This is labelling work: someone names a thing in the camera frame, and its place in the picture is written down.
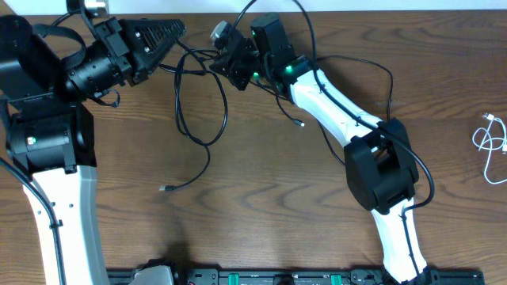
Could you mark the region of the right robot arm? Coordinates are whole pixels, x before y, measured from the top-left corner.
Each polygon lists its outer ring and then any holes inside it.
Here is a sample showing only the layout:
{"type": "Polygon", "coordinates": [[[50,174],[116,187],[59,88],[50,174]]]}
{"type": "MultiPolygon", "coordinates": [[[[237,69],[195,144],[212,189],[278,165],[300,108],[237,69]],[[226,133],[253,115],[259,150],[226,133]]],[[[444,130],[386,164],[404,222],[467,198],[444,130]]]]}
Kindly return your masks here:
{"type": "Polygon", "coordinates": [[[250,31],[251,37],[245,37],[233,24],[218,23],[210,35],[219,53],[211,69],[239,90],[255,82],[312,115],[343,149],[347,185],[372,213],[388,279],[428,283],[411,212],[419,175],[403,124],[364,111],[333,86],[314,60],[297,55],[277,13],[255,18],[250,31]]]}

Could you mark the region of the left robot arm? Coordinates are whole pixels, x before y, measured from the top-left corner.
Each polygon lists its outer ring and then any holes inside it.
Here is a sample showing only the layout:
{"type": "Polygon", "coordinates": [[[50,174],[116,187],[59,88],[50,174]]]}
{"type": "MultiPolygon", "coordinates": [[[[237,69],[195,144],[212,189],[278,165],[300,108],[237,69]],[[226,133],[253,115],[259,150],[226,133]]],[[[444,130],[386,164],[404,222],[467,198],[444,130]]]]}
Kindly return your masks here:
{"type": "Polygon", "coordinates": [[[92,44],[58,57],[45,36],[80,41],[73,29],[1,19],[1,120],[6,168],[23,184],[36,219],[49,284],[107,284],[97,226],[93,115],[117,86],[146,81],[186,28],[177,19],[109,18],[92,44]]]}

